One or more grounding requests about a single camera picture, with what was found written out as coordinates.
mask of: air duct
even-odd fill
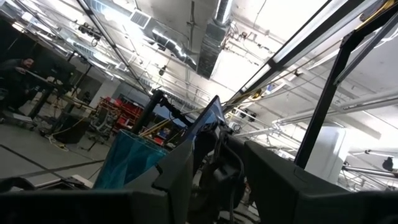
[[[207,23],[206,33],[201,43],[197,73],[210,79],[223,41],[229,31],[229,17],[233,0],[218,0],[214,18]]]
[[[192,57],[193,53],[171,34],[170,29],[157,20],[138,10],[134,12],[128,11],[109,0],[85,0],[85,2],[94,11],[103,14],[109,20],[120,23],[117,19],[125,17],[131,22],[132,26],[138,26],[142,33],[150,40],[156,42],[161,49],[168,49],[189,67],[194,70],[197,69],[197,63]]]

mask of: teal fabric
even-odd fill
[[[167,153],[154,143],[120,130],[106,156],[94,189],[121,189],[154,166]]]

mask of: man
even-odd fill
[[[33,63],[34,60],[31,58],[10,59],[0,63],[0,76],[9,86],[8,106],[13,111],[17,111],[31,98],[29,82],[21,82],[24,80],[26,70],[30,69]]]

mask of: gray concrete floor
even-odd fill
[[[24,108],[26,109],[27,107],[30,108],[31,105],[25,105]],[[48,110],[52,109],[43,109],[40,114],[48,115]],[[47,138],[41,137],[38,131],[29,131],[10,124],[0,124],[0,144],[48,169],[55,169],[91,162],[93,160],[105,159],[111,142],[107,142],[104,145],[96,144],[90,152],[87,152],[80,149],[80,147],[88,148],[92,144],[87,136],[85,136],[78,144],[67,145],[67,151],[64,151],[51,144]],[[92,164],[63,170],[57,172],[57,174],[63,177],[78,174],[86,179],[90,178],[90,181],[94,182],[98,175],[98,172],[96,174],[95,172],[101,166],[102,163]],[[43,169],[40,167],[0,147],[0,179],[42,170]],[[58,177],[53,174],[44,174],[28,178],[28,180],[35,185],[55,179],[58,179]]]

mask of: ceiling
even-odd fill
[[[326,3],[326,1],[316,0],[233,1],[232,24],[228,38],[218,56],[213,74],[208,80],[198,75],[169,50],[159,50],[157,44],[148,41],[139,29],[131,25],[129,20],[114,11],[105,13],[100,12],[99,9],[93,10],[99,23],[109,35],[109,39],[116,44],[120,55],[109,44],[109,40],[101,38],[98,45],[94,47],[91,42],[92,37],[76,30],[78,25],[84,22],[93,27],[97,25],[86,15],[76,0],[6,0],[6,2],[5,6],[12,9],[15,8],[11,4],[16,3],[29,8],[30,13],[37,12],[37,17],[46,26],[53,26],[51,30],[58,38],[52,36],[51,38],[56,40],[58,45],[77,50],[96,62],[95,65],[105,74],[102,78],[111,78],[110,74],[113,74],[116,75],[114,77],[136,86],[141,91],[145,91],[144,88],[150,90],[161,86],[169,94],[198,108],[206,106],[215,95],[218,95],[221,101],[228,101],[261,69],[261,65],[266,63]],[[309,23],[304,30],[312,31],[345,2],[329,3],[322,10],[320,14],[322,16],[315,22]],[[127,12],[131,13],[139,9],[154,18],[158,26],[165,29],[178,43],[181,43],[181,46],[192,52],[195,60],[200,54],[206,27],[215,14],[217,3],[216,0],[137,0],[136,2],[113,0],[113,4]],[[249,135],[243,139],[252,139],[266,146],[276,146],[291,156],[295,155],[309,119],[283,121],[289,121],[294,116],[305,113],[309,114],[316,107],[333,66],[335,59],[333,53],[338,50],[341,38],[361,23],[357,15],[359,14],[354,14],[340,30],[319,43],[293,65],[286,67],[285,71],[279,75],[282,78],[266,87],[269,89],[263,91],[263,96],[259,101],[236,105],[248,110],[249,114],[256,114],[254,122],[249,122],[248,117],[241,118],[239,110],[236,110],[236,114],[228,115],[229,122],[241,125],[241,133],[268,130],[264,134]],[[384,103],[383,107],[376,105],[371,109],[358,109],[351,113],[341,111],[340,108],[341,105],[349,104],[351,100],[365,99],[386,91],[394,92],[398,86],[398,78],[395,75],[398,66],[395,63],[395,54],[398,50],[398,40],[395,38],[397,28],[393,28],[382,41],[383,44],[372,50],[350,73],[333,99],[331,110],[332,112],[339,110],[339,113],[328,116],[327,123],[350,128],[361,139],[353,143],[350,152],[373,149],[398,153],[398,141],[395,138],[398,134],[396,116],[398,107],[395,101],[390,104]],[[246,39],[241,38],[243,32],[248,34]],[[83,52],[82,47],[77,48],[76,45],[85,47],[86,52]],[[352,53],[351,60],[362,47]],[[124,61],[131,66],[131,70],[114,69],[116,65]],[[159,70],[163,66],[167,68],[164,75],[159,76]],[[297,69],[300,74],[298,76],[294,75]],[[395,97],[391,94],[378,100],[391,100]],[[381,167],[382,158],[361,156],[359,160],[354,157],[351,163],[356,166],[372,164],[373,168]]]

